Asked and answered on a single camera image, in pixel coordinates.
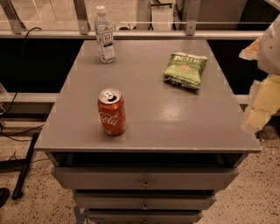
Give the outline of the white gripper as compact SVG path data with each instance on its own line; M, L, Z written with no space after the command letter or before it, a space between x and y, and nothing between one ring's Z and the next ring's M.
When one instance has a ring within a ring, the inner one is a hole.
M280 109L280 15L239 57L257 60L258 67L268 73L263 81L255 80L249 90L248 106L245 108L241 128L255 134Z

